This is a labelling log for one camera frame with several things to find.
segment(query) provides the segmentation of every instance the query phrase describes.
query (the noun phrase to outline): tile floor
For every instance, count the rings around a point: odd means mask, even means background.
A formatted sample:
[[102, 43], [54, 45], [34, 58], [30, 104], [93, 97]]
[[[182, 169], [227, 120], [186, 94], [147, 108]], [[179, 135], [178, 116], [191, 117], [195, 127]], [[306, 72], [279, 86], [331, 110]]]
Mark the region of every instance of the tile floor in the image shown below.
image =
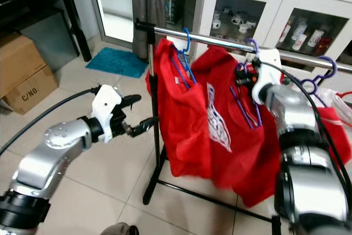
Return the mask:
[[[102, 47], [116, 47], [100, 43]], [[59, 88], [26, 115], [1, 110], [1, 138], [3, 145], [19, 129], [54, 103], [98, 84], [118, 87], [124, 95], [141, 94], [142, 100], [132, 111], [126, 109], [127, 122], [137, 125], [151, 116], [151, 99], [146, 91], [144, 77], [133, 79], [86, 69], [82, 57], [65, 65], [56, 73]], [[41, 141], [49, 126], [69, 121], [91, 112], [92, 96], [82, 96], [55, 110], [17, 140], [0, 160], [0, 192], [10, 182], [21, 158]], [[155, 166], [153, 132], [135, 138], [120, 136], [108, 145], [95, 144], [78, 157], [51, 200], [52, 207], [38, 234], [98, 235], [107, 226], [124, 221], [137, 225], [141, 235], [250, 235], [271, 234], [269, 223], [247, 217], [205, 200], [157, 185], [149, 205], [142, 203], [142, 195]], [[217, 190], [211, 182], [189, 177], [174, 178], [165, 163], [161, 179], [207, 194], [227, 203], [243, 207], [232, 192]], [[272, 199], [250, 209], [270, 216]], [[288, 233], [283, 224], [283, 234]]]

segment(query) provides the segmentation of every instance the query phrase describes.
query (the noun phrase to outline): glass cabinet door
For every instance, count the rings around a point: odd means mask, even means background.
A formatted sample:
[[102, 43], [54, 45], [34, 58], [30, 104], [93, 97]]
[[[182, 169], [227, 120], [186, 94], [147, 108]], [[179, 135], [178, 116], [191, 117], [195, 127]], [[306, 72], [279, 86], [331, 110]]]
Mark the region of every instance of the glass cabinet door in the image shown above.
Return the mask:
[[[202, 12], [198, 12], [199, 17], [195, 15], [194, 24], [199, 26], [201, 35], [239, 43], [245, 43], [246, 39], [254, 38], [258, 45], [262, 46], [281, 1], [202, 0]], [[206, 45], [197, 44], [194, 59], [204, 53], [206, 48]]]
[[[264, 47], [334, 61], [351, 40], [352, 3], [338, 0], [283, 0]], [[297, 78], [313, 78], [326, 69], [281, 61]]]

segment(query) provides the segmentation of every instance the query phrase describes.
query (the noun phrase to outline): table leg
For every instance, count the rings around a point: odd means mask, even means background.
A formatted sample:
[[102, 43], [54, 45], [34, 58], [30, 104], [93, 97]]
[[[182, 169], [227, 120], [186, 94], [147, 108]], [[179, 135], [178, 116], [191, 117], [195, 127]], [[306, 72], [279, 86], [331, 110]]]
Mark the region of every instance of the table leg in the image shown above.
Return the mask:
[[73, 0], [63, 0], [63, 1], [67, 10], [68, 17], [70, 18], [70, 21], [72, 24], [73, 33], [77, 38], [77, 42], [81, 50], [83, 59], [85, 62], [88, 62], [92, 59], [92, 55], [90, 53], [86, 37], [84, 36], [84, 33], [80, 27], [80, 22], [76, 12], [75, 3]]

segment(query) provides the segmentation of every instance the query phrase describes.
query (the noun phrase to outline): cardboard box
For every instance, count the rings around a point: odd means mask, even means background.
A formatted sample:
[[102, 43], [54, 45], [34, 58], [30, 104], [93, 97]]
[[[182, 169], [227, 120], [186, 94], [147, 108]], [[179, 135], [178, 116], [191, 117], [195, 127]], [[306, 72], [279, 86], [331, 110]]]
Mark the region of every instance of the cardboard box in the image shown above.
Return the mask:
[[0, 98], [45, 65], [29, 38], [14, 33], [0, 39]]
[[13, 111], [25, 114], [45, 99], [57, 86], [50, 67], [46, 65], [7, 93], [2, 100]]

